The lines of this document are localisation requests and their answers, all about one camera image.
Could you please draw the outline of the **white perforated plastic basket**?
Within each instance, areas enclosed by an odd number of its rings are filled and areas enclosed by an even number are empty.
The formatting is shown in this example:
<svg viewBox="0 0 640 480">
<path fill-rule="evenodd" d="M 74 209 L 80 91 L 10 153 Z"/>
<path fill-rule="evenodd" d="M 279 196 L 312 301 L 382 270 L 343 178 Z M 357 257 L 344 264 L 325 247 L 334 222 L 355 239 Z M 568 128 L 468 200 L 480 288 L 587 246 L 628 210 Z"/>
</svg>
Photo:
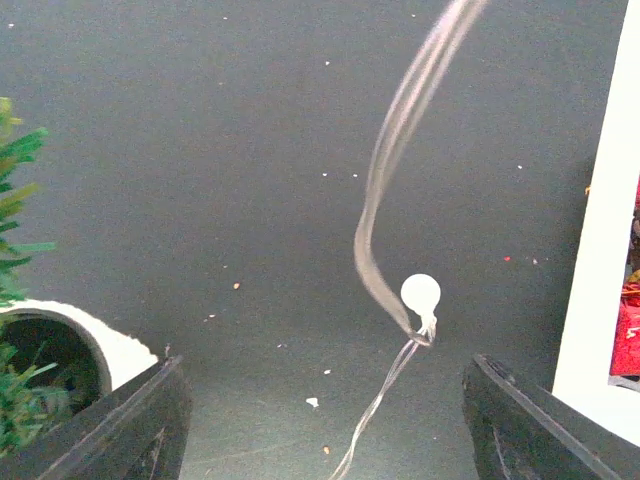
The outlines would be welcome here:
<svg viewBox="0 0 640 480">
<path fill-rule="evenodd" d="M 609 382 L 639 179 L 639 4 L 628 3 L 596 152 L 552 394 L 639 442 L 639 395 Z"/>
</svg>

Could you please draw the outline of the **small green christmas tree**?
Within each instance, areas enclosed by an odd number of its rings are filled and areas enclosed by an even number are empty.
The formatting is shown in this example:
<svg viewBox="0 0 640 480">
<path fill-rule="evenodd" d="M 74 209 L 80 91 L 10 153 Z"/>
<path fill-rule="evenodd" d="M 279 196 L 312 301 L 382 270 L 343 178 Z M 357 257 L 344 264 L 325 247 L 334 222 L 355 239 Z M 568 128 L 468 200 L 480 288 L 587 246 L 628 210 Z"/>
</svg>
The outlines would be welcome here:
<svg viewBox="0 0 640 480">
<path fill-rule="evenodd" d="M 38 187 L 15 187 L 14 170 L 34 161 L 48 132 L 14 138 L 20 119 L 1 100 L 1 456 L 26 449 L 82 410 L 158 363 L 139 340 L 69 304 L 28 298 L 18 268 L 51 243 L 16 244 L 7 235 Z"/>
</svg>

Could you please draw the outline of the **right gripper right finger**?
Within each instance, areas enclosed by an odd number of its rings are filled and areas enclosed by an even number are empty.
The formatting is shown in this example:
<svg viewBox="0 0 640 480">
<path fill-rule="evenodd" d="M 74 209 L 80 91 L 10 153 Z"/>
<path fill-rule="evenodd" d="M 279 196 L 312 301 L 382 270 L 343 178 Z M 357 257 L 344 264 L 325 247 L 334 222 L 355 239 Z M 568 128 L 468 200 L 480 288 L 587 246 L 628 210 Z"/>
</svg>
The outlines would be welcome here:
<svg viewBox="0 0 640 480">
<path fill-rule="evenodd" d="M 637 479 L 639 447 L 494 358 L 464 369 L 463 412 L 481 479 Z"/>
</svg>

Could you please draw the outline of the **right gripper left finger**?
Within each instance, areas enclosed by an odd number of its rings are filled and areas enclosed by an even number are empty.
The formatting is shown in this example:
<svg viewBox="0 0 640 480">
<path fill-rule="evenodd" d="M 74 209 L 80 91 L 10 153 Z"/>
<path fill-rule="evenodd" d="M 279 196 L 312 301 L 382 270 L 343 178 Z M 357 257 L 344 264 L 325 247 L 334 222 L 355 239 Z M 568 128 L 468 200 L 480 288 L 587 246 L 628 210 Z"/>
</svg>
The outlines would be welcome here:
<svg viewBox="0 0 640 480">
<path fill-rule="evenodd" d="M 171 357 L 1 460 L 3 479 L 177 479 L 192 394 Z"/>
</svg>

